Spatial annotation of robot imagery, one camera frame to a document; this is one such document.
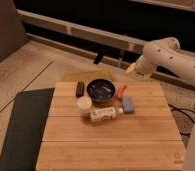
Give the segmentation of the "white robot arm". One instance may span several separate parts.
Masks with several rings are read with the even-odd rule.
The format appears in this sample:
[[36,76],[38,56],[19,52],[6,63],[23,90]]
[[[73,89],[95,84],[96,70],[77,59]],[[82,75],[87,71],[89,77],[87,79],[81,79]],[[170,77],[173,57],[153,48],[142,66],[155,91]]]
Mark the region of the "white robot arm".
[[[162,66],[195,87],[195,57],[179,51],[180,43],[174,37],[146,43],[142,55],[127,68],[127,73],[151,75]],[[195,171],[195,124],[188,142],[183,171]]]

